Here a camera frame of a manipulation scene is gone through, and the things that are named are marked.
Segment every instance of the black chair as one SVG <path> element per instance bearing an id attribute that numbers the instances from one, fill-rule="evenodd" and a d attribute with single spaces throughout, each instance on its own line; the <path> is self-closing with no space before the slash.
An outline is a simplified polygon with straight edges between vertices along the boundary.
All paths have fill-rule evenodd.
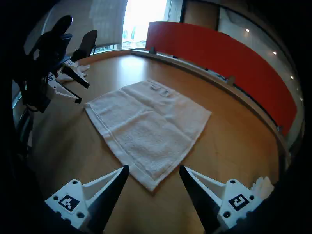
<path id="1" fill-rule="evenodd" d="M 77 49 L 71 57 L 73 62 L 89 57 L 92 49 L 95 51 L 95 41 L 98 36 L 97 33 L 97 30 L 94 29 L 83 36 L 79 49 Z"/>

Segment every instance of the wooden table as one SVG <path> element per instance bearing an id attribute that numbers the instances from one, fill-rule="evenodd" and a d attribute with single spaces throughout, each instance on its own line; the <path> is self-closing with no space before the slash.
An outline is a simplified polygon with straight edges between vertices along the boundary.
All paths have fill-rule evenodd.
<path id="1" fill-rule="evenodd" d="M 34 155 L 44 198 L 71 179 L 82 183 L 122 165 L 92 125 L 83 103 L 125 85 L 154 79 L 191 98 L 212 115 L 182 164 L 215 180 L 236 178 L 250 187 L 259 176 L 278 179 L 278 149 L 269 129 L 238 100 L 212 84 L 161 62 L 125 55 L 98 61 L 88 70 L 88 89 L 67 87 L 80 105 L 54 99 L 35 115 Z M 105 233 L 203 233 L 203 227 L 176 168 L 154 191 L 129 176 Z"/>

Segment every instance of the white towel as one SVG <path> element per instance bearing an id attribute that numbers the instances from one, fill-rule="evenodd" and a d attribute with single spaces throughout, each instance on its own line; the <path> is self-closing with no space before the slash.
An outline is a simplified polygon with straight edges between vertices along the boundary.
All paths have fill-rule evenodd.
<path id="1" fill-rule="evenodd" d="M 151 80 L 106 93 L 85 109 L 119 161 L 150 191 L 188 154 L 211 114 Z"/>

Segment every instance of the towel tag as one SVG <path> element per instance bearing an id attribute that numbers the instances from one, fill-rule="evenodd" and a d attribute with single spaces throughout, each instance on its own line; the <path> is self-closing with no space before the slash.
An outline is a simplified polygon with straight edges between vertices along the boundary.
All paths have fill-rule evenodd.
<path id="1" fill-rule="evenodd" d="M 150 88 L 151 88 L 152 90 L 157 91 L 158 89 L 160 89 L 160 86 L 155 85 L 155 84 L 151 84 Z"/>
<path id="2" fill-rule="evenodd" d="M 170 95 L 170 92 L 168 90 L 166 90 L 166 89 L 161 89 L 159 94 L 166 98 L 166 97 L 168 97 Z"/>

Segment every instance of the red partition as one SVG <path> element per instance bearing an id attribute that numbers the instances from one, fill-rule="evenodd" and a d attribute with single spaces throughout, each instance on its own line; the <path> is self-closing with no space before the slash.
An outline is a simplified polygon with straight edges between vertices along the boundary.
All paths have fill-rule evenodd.
<path id="1" fill-rule="evenodd" d="M 256 52 L 212 29 L 175 22 L 150 22 L 146 49 L 174 55 L 211 69 L 253 97 L 283 126 L 286 135 L 297 113 L 295 102 L 276 71 Z"/>

